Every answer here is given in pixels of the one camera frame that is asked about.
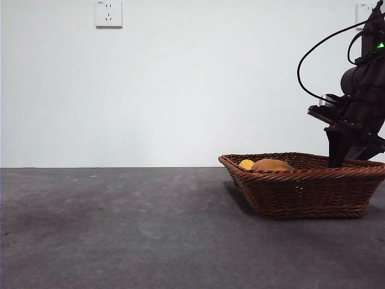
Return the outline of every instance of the white wall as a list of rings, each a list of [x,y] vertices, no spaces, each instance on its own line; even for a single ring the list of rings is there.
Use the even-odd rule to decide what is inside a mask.
[[[306,114],[317,100],[300,90],[296,68],[318,40],[354,22],[355,3],[125,0],[123,29],[97,30],[93,0],[3,0],[2,166],[327,155],[325,124]],[[305,62],[311,90],[340,94],[355,33]]]

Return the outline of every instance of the basket rim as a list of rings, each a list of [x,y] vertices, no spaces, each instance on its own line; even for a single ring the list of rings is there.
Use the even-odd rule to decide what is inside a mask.
[[[293,155],[302,155],[305,157],[317,157],[317,158],[325,158],[328,159],[328,157],[323,155],[314,155],[314,154],[307,154],[307,153],[300,153],[300,152],[281,152],[281,153],[270,153],[271,155],[287,155],[287,154],[293,154]],[[247,170],[238,164],[234,163],[230,157],[238,157],[238,156],[252,156],[252,157],[258,157],[258,156],[265,156],[269,155],[269,153],[265,154],[227,154],[222,155],[218,158],[218,160],[226,166],[232,166],[236,170],[241,171],[242,174],[248,174],[252,176],[285,176],[290,178],[295,178],[296,176],[300,176],[301,179],[304,177],[304,173],[311,177],[321,177],[321,174],[328,173],[328,177],[331,177],[330,174],[335,176],[359,176],[359,175],[372,175],[372,174],[385,174],[385,163],[381,162],[375,162],[375,161],[360,161],[360,160],[346,160],[345,162],[347,164],[352,164],[354,167],[335,167],[335,168],[323,168],[323,169],[294,169],[291,171],[280,171],[280,170]]]

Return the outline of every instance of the wall socket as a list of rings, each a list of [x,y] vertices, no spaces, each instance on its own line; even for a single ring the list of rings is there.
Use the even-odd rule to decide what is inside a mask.
[[[123,28],[121,0],[97,1],[94,12],[96,28]]]
[[[377,5],[377,1],[359,2],[356,4],[356,24],[366,21],[372,14],[372,9]],[[362,30],[364,25],[358,26],[357,30]]]

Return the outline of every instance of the wicker basket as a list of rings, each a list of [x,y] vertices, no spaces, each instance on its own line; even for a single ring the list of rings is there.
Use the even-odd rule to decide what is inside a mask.
[[[245,159],[282,160],[291,172],[246,170]],[[360,217],[374,191],[385,179],[385,164],[346,160],[341,168],[327,168],[327,157],[296,152],[223,155],[235,185],[255,212],[267,219]]]

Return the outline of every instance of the yellow fruit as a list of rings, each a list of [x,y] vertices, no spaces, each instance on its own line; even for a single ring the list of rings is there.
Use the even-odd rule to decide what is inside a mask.
[[[257,161],[251,167],[253,170],[281,170],[281,171],[289,171],[293,170],[293,167],[284,163],[280,160],[272,160],[269,158],[264,158],[263,160]]]
[[[251,167],[254,165],[253,161],[250,160],[243,160],[239,164],[240,167],[243,167],[244,169],[251,170]]]

